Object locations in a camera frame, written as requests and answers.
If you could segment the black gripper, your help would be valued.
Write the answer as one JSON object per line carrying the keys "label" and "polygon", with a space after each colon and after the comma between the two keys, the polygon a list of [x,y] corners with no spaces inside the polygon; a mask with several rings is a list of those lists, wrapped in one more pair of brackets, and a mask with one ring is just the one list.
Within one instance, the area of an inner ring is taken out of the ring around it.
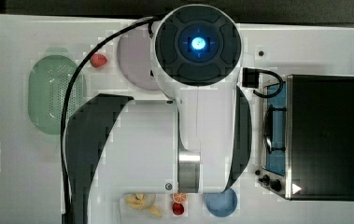
{"label": "black gripper", "polygon": [[254,68],[243,68],[242,86],[257,89],[259,87],[260,72]]}

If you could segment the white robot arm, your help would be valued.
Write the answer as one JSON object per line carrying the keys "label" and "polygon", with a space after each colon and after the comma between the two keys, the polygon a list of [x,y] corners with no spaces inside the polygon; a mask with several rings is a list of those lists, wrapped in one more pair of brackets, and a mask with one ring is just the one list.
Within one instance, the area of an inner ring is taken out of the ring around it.
{"label": "white robot arm", "polygon": [[212,6],[179,7],[154,29],[150,58],[162,100],[99,94],[69,119],[64,224],[120,224],[125,195],[220,193],[246,168],[251,115],[234,21]]}

